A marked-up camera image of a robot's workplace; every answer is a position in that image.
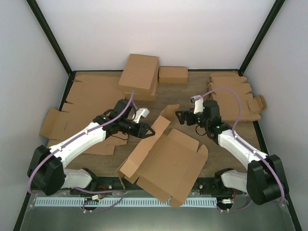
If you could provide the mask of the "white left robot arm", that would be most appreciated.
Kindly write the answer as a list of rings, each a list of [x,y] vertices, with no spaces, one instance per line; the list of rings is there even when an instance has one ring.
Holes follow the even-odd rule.
[[[51,147],[37,147],[27,171],[28,192],[32,193],[31,185],[34,184],[47,196],[63,188],[79,188],[87,194],[94,194],[98,190],[94,174],[86,168],[68,169],[68,164],[90,147],[118,132],[140,139],[153,136],[155,131],[151,126],[140,121],[148,114],[147,108],[136,109],[132,100],[121,99],[113,109],[96,116],[67,140]]]

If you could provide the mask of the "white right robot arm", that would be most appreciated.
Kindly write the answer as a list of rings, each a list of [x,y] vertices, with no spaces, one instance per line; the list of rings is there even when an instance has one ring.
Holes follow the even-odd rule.
[[[224,194],[234,188],[247,193],[257,205],[276,199],[282,203],[289,188],[281,159],[253,147],[224,123],[216,101],[192,99],[192,103],[194,107],[190,110],[175,112],[179,123],[203,128],[209,139],[231,153],[247,170],[246,173],[234,169],[219,172],[220,178],[214,181],[215,191]]]

